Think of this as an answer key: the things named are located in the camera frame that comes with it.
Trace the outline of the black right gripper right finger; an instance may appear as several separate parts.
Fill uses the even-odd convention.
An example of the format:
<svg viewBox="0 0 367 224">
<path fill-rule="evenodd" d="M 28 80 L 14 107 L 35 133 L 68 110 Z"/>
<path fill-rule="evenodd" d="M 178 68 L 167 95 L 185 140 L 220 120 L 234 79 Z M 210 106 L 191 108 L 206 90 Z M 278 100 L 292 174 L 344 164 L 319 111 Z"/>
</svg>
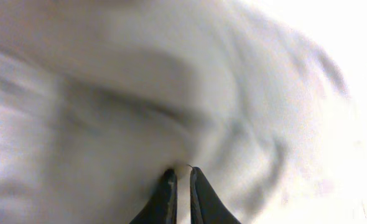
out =
<svg viewBox="0 0 367 224">
<path fill-rule="evenodd" d="M 225 207 L 199 167 L 190 173 L 191 224 L 241 224 Z"/>
</svg>

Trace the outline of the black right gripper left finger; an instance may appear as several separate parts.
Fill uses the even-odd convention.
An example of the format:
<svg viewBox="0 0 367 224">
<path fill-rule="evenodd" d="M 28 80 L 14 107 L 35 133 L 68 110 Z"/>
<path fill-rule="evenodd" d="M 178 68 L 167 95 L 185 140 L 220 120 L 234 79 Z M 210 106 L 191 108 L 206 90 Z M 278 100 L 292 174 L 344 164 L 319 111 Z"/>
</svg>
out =
<svg viewBox="0 0 367 224">
<path fill-rule="evenodd" d="M 149 201 L 129 224 L 176 224 L 177 199 L 177 176 L 173 169 L 167 169 Z"/>
</svg>

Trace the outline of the khaki grey shorts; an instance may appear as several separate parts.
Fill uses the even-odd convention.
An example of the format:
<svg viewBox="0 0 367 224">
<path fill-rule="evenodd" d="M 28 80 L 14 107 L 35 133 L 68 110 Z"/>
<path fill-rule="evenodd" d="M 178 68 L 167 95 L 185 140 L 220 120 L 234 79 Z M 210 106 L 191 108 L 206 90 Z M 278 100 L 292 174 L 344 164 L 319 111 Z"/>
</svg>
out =
<svg viewBox="0 0 367 224">
<path fill-rule="evenodd" d="M 129 223 L 199 167 L 241 223 L 367 223 L 367 2 L 0 1 L 0 223 Z"/>
</svg>

